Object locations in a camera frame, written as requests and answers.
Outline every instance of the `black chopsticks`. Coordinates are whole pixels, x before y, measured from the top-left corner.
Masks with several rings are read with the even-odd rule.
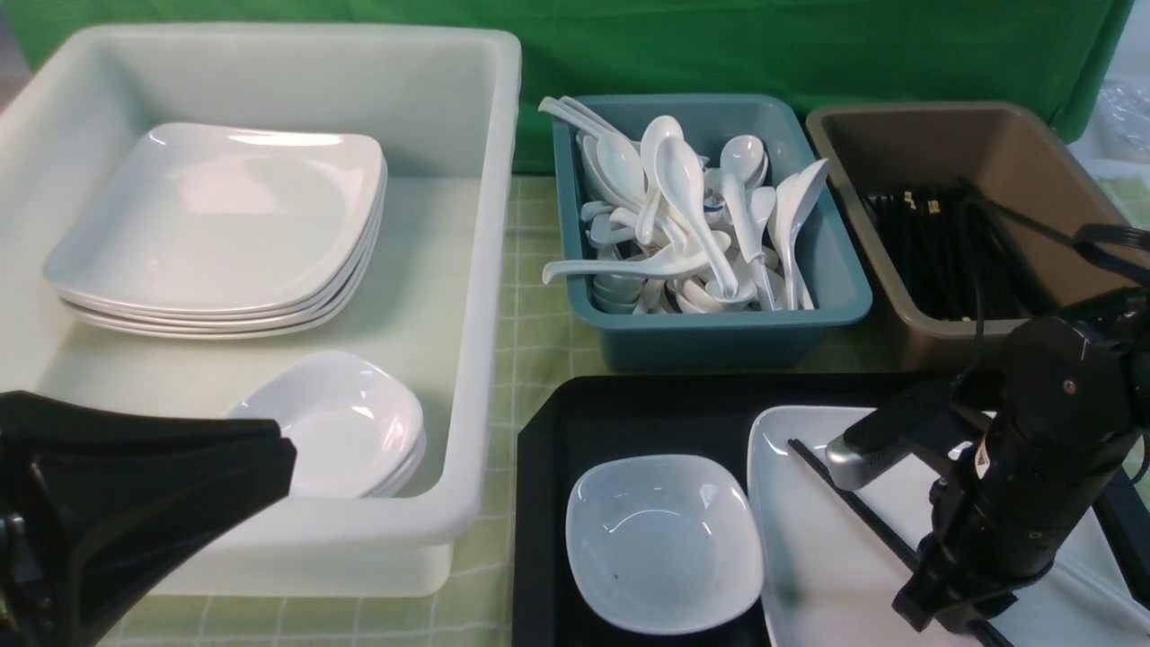
[[[787,442],[787,445],[789,445],[790,448],[795,450],[795,454],[797,454],[799,459],[802,459],[812,470],[814,470],[816,475],[819,475],[819,478],[822,479],[822,483],[827,484],[827,487],[835,491],[838,499],[841,499],[843,503],[845,503],[851,510],[854,511],[856,515],[858,515],[860,519],[862,519],[862,523],[871,529],[871,532],[876,534],[879,539],[887,545],[887,548],[889,548],[907,569],[913,571],[914,568],[918,567],[919,559],[914,549],[903,541],[903,538],[898,537],[898,534],[887,525],[887,522],[883,522],[877,515],[874,514],[873,510],[871,510],[871,508],[867,507],[866,503],[862,503],[862,500],[859,499],[857,494],[835,487],[835,483],[830,479],[830,471],[828,471],[827,467],[822,464],[822,461],[819,461],[818,456],[807,449],[802,441],[791,439]],[[984,647],[1013,647],[1013,644],[987,621],[971,623],[971,633]]]

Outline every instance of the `green backdrop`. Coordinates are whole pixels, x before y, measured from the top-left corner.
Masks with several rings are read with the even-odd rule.
[[[1066,140],[1134,0],[5,0],[30,63],[114,22],[485,26],[523,44],[515,169],[549,171],[545,94],[758,92],[828,103],[1002,99]]]

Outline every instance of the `table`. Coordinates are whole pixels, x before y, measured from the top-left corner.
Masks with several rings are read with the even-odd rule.
[[[424,599],[161,598],[140,602],[105,647],[500,647],[511,644],[515,434],[560,384],[607,373],[598,340],[545,286],[561,255],[552,178],[513,180],[507,211],[491,446],[483,506],[455,544],[447,585]],[[834,331],[797,372],[892,371],[868,319]],[[1132,459],[1128,470],[1136,469]],[[1150,501],[1150,480],[1141,492]]]

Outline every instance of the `teal plastic bin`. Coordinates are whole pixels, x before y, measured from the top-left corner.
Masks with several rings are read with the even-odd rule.
[[[652,118],[669,114],[688,143],[719,159],[736,134],[758,134],[770,157],[767,179],[777,184],[814,162],[795,111],[758,94],[647,94],[581,97],[631,139]],[[555,177],[564,256],[595,257],[578,207],[586,201],[575,129],[555,122]],[[775,369],[797,363],[829,329],[846,326],[871,309],[871,286],[829,191],[799,233],[797,257],[818,309],[716,314],[608,314],[591,301],[591,277],[567,279],[576,316],[597,330],[607,367],[620,372]]]

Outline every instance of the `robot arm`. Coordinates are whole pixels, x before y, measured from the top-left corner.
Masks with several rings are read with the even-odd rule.
[[[964,632],[1041,579],[1122,465],[1150,408],[1150,291],[1116,290],[1033,318],[1007,338],[994,421],[923,383],[827,447],[835,484],[858,490],[914,454],[940,475],[931,532],[894,608],[914,629]],[[957,460],[948,453],[973,445]]]

